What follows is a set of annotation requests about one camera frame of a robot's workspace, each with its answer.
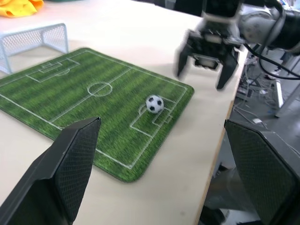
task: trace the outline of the floor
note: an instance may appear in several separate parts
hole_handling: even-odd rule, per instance
[[[277,51],[272,55],[272,57],[279,59],[281,55],[282,52]],[[270,71],[274,69],[274,66],[266,65],[266,68]],[[294,72],[300,73],[300,65],[294,69]],[[255,66],[248,70],[247,76],[249,79],[251,79],[257,77],[260,73],[260,68]],[[259,78],[259,81],[263,83],[264,87],[270,83],[270,81],[264,78],[264,75]],[[281,80],[284,99],[291,94],[291,92],[299,83],[300,81]],[[253,120],[255,118],[262,120],[268,129],[275,131],[286,143],[293,146],[298,152],[300,152],[300,97],[293,102],[293,104],[285,112],[284,116],[276,118],[274,116],[276,109],[273,107],[274,102],[270,100],[271,96],[272,95],[270,94],[263,95],[258,91],[255,91],[251,99],[248,101],[236,98],[235,105],[238,105],[238,107],[243,110],[254,113],[256,116],[239,110],[239,112],[241,112],[248,120]],[[232,110],[230,119],[246,121],[246,119],[240,115],[237,110],[237,108]],[[224,136],[214,174],[216,173],[220,163],[224,164],[226,167],[235,166],[227,135]],[[254,219],[252,218],[251,214],[231,210],[229,211],[227,220],[223,223],[223,225],[236,225],[239,222],[249,222],[253,220]]]

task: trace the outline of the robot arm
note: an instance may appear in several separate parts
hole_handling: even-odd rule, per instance
[[[212,70],[222,64],[217,83],[217,90],[222,90],[238,65],[236,48],[247,43],[300,54],[300,13],[280,14],[274,8],[277,0],[176,0],[174,4],[167,4],[168,0],[147,0],[150,1],[203,17],[196,30],[188,31],[186,44],[179,52],[176,72],[179,78],[188,57],[195,60],[195,66]]]

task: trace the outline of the black cable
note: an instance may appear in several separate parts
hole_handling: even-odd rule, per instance
[[[262,48],[260,50],[260,53],[259,53],[259,56],[258,56],[258,62],[259,62],[259,66],[260,68],[263,70],[263,72],[265,72],[266,74],[270,75],[270,76],[273,76],[273,77],[276,77],[276,78],[280,78],[280,79],[285,79],[285,80],[300,80],[300,75],[294,73],[293,71],[290,71],[289,69],[287,69],[286,67],[282,66],[279,64],[279,68],[281,69],[284,69],[286,70],[288,73],[296,76],[297,78],[295,77],[282,77],[282,76],[277,76],[275,74],[272,74],[270,73],[269,71],[267,71],[264,67],[263,67],[263,64],[262,64],[262,59],[263,59],[263,56],[262,56],[262,53],[263,53],[263,50],[265,49],[266,45],[267,45],[267,42],[273,32],[273,30],[275,29],[276,25],[278,24],[278,22],[280,21],[280,19],[282,18],[283,16],[283,8],[282,8],[282,5],[277,1],[277,0],[274,0],[274,7],[278,10],[279,12],[279,17],[278,19],[276,20],[276,22],[273,24],[273,26],[271,27],[267,37],[265,38],[264,42],[263,42],[263,45],[262,45]]]
[[[273,60],[270,60],[269,58],[266,58],[266,57],[262,56],[262,55],[259,54],[259,53],[256,53],[255,51],[252,50],[252,48],[251,48],[249,45],[244,44],[244,46],[248,49],[249,52],[251,52],[251,54],[253,54],[253,55],[257,56],[257,57],[261,56],[261,59],[262,59],[262,60],[267,61],[267,62],[269,62],[269,63],[272,63],[273,65],[278,66],[279,68],[281,68],[281,69],[287,71],[288,73],[290,73],[290,74],[292,74],[292,75],[294,75],[294,76],[296,76],[296,77],[284,77],[284,76],[277,76],[277,75],[274,75],[274,74],[271,74],[271,76],[276,77],[276,78],[280,78],[280,79],[283,79],[283,80],[300,80],[300,75],[294,73],[293,71],[291,71],[291,70],[289,70],[288,68],[286,68],[286,67],[280,65],[279,63],[277,63],[277,62],[275,62],[275,61],[273,61]],[[270,73],[270,72],[268,72],[264,67],[261,67],[261,69],[262,69],[265,73],[267,73],[267,74]]]

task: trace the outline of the mini soccer goal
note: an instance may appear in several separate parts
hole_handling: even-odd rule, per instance
[[[9,57],[39,46],[68,53],[66,25],[56,23],[0,33],[0,71],[11,74]]]

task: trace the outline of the green mat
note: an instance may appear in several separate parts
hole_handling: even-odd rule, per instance
[[[100,116],[94,164],[114,177],[140,178],[194,90],[178,81],[82,48],[0,80],[0,109],[55,139],[75,121]],[[149,95],[164,99],[160,114]]]

